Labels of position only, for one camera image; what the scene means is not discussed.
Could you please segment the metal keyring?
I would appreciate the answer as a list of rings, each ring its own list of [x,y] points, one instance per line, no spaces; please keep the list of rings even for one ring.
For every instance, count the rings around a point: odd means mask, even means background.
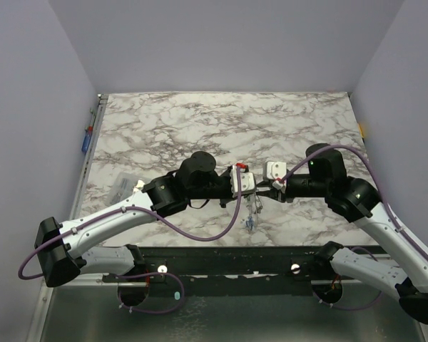
[[[252,196],[251,201],[252,201],[252,212],[253,212],[253,214],[259,215],[263,210],[263,203],[262,203],[260,197],[257,196],[256,194],[254,194]]]

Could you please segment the silver protractor key organizer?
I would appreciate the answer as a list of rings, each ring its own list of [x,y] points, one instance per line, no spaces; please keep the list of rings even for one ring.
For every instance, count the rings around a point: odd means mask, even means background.
[[[252,212],[252,195],[246,198],[247,217],[244,219],[244,225],[248,232],[253,232],[257,229],[259,223],[259,215]]]

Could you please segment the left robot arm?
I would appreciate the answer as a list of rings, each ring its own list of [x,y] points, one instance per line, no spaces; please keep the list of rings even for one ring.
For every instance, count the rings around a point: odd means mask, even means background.
[[[82,274],[114,274],[128,281],[139,279],[145,269],[139,250],[100,247],[100,243],[131,228],[185,210],[191,200],[231,200],[240,184],[238,168],[230,166],[221,175],[215,158],[194,152],[176,171],[157,177],[130,197],[87,217],[59,223],[44,219],[34,248],[48,287],[57,287]]]

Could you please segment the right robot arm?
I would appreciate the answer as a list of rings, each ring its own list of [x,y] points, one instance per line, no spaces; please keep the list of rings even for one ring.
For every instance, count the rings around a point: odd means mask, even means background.
[[[262,194],[278,202],[320,197],[335,214],[366,232],[397,263],[393,268],[328,242],[315,254],[310,271],[320,279],[347,276],[399,302],[414,320],[428,325],[428,247],[392,211],[377,182],[347,174],[344,145],[318,143],[292,169],[283,162],[263,165]]]

